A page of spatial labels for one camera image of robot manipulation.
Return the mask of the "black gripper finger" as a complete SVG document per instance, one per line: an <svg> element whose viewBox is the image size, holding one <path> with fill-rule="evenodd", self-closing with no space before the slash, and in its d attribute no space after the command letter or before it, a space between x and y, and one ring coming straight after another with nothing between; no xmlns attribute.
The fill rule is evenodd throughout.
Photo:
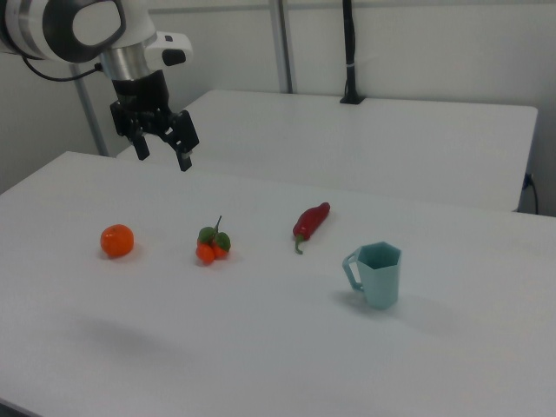
<svg viewBox="0 0 556 417"><path fill-rule="evenodd" d="M192 151L200 142L187 110L168 116L168 127L162 139L174 150L181 172L190 169Z"/></svg>
<svg viewBox="0 0 556 417"><path fill-rule="evenodd" d="M126 110L119 102L113 102L109 108L116 133L126 137L135 149L138 159L144 161L149 156L149 148L138 115Z"/></svg>

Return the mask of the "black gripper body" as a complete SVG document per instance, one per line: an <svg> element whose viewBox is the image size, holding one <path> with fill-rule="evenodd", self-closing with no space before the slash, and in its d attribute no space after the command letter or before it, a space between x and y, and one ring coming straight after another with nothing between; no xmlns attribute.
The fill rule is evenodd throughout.
<svg viewBox="0 0 556 417"><path fill-rule="evenodd" d="M169 107L169 90L162 71L127 81L113 81L117 100L110 112L119 136L139 130L153 135L173 135L175 113Z"/></svg>

